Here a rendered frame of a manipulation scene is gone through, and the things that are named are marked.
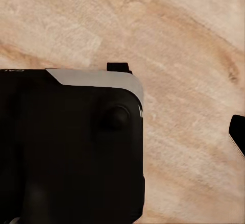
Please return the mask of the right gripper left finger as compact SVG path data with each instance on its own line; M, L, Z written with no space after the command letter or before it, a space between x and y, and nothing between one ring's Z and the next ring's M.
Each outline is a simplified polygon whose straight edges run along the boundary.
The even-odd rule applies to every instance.
M27 133L22 115L0 120L0 176Z

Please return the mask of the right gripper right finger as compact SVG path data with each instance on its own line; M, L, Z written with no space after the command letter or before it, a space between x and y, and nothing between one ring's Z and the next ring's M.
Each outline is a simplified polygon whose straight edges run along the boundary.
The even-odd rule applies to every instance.
M245 117L234 115L229 133L245 156Z

